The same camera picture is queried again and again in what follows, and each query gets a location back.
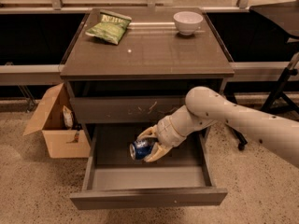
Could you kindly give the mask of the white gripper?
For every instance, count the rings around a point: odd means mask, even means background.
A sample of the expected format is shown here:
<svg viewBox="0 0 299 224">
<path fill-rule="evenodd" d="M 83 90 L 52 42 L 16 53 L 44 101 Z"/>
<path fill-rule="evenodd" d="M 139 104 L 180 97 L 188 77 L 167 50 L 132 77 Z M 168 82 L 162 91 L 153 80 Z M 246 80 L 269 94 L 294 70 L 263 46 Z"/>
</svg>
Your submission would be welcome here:
<svg viewBox="0 0 299 224">
<path fill-rule="evenodd" d="M 187 119 L 176 116 L 166 116 L 161 119 L 157 126 L 150 126 L 143 131 L 138 140 L 158 138 L 151 153 L 144 158 L 145 162 L 154 162 L 165 156 L 172 147 L 179 146 L 187 137 Z"/>
</svg>

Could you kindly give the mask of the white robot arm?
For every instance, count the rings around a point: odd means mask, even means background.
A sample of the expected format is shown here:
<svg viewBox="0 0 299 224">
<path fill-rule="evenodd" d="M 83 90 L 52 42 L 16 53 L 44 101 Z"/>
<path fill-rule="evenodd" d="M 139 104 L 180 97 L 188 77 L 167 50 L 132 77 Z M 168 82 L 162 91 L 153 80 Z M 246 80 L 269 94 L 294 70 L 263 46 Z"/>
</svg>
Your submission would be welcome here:
<svg viewBox="0 0 299 224">
<path fill-rule="evenodd" d="M 179 146 L 190 133 L 201 131 L 217 121 L 299 167 L 299 122 L 236 105 L 206 87 L 191 89 L 184 106 L 138 136 L 140 139 L 157 139 L 144 161 L 159 160 Z"/>
</svg>

